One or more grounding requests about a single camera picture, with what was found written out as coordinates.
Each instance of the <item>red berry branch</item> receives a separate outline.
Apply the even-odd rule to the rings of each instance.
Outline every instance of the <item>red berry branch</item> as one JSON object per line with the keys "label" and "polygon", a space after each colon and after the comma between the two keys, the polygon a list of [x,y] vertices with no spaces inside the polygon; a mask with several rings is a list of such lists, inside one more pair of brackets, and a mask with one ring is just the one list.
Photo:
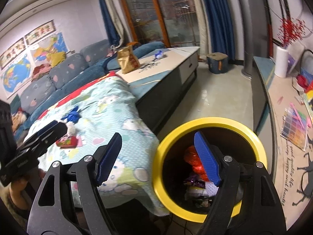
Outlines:
{"label": "red berry branch", "polygon": [[284,44],[284,47],[287,47],[289,44],[296,40],[302,40],[304,35],[304,28],[306,27],[304,20],[296,19],[293,22],[290,19],[282,19],[282,24],[279,28],[278,38]]}

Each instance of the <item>curtain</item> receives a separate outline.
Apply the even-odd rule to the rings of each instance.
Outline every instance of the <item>curtain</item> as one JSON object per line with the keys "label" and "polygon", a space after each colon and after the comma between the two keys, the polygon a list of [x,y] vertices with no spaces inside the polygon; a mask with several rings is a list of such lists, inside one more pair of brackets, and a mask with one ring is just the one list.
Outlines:
{"label": "curtain", "polygon": [[203,0],[209,21],[212,52],[235,59],[234,30],[227,0]]}
{"label": "curtain", "polygon": [[199,35],[200,35],[200,52],[201,59],[206,60],[207,54],[212,53],[211,36],[209,30],[208,16],[205,8],[203,8],[203,0],[193,0],[198,19]]}
{"label": "curtain", "polygon": [[99,3],[109,42],[119,47],[124,42],[124,28],[113,0],[99,0]]}

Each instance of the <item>table drawer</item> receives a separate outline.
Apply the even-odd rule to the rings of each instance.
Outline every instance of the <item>table drawer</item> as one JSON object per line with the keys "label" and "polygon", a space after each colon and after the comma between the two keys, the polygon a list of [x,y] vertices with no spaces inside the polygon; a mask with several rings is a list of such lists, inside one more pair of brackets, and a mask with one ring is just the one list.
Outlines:
{"label": "table drawer", "polygon": [[189,57],[185,62],[183,62],[179,66],[179,74],[182,80],[182,84],[185,83],[185,81],[192,74],[192,72],[197,68],[197,66],[198,66],[197,53],[193,54],[191,57]]}

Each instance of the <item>trash can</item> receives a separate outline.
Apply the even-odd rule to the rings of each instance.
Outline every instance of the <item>trash can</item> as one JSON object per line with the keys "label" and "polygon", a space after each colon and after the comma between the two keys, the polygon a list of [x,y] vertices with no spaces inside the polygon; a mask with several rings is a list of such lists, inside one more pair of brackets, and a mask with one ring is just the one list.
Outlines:
{"label": "trash can", "polygon": [[[193,137],[201,131],[211,145],[239,163],[253,165],[260,161],[267,167],[264,147],[245,125],[221,117],[206,117],[187,122],[170,132],[160,143],[153,162],[153,188],[163,205],[173,214],[192,222],[204,222],[207,213],[195,211],[184,199],[184,179],[192,171],[184,161],[185,150],[193,145]],[[234,206],[232,217],[239,214],[241,201]]]}
{"label": "trash can", "polygon": [[207,55],[209,71],[214,74],[225,73],[229,71],[228,55],[215,52]]}

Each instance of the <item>silver bolt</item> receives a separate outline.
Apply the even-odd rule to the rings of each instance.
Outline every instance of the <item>silver bolt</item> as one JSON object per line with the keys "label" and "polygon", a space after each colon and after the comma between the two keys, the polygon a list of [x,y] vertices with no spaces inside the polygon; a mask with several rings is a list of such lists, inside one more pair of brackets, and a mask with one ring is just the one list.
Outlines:
{"label": "silver bolt", "polygon": [[225,155],[225,156],[224,156],[224,160],[229,163],[229,162],[231,162],[233,159],[232,159],[231,156]]}
{"label": "silver bolt", "polygon": [[52,167],[53,168],[56,168],[60,165],[60,162],[59,161],[55,161],[53,164],[52,164]]}
{"label": "silver bolt", "polygon": [[85,162],[90,162],[92,160],[92,156],[91,155],[86,155],[85,157],[84,157],[84,161]]}
{"label": "silver bolt", "polygon": [[261,163],[261,162],[256,162],[256,167],[258,167],[258,168],[263,168],[263,163]]}

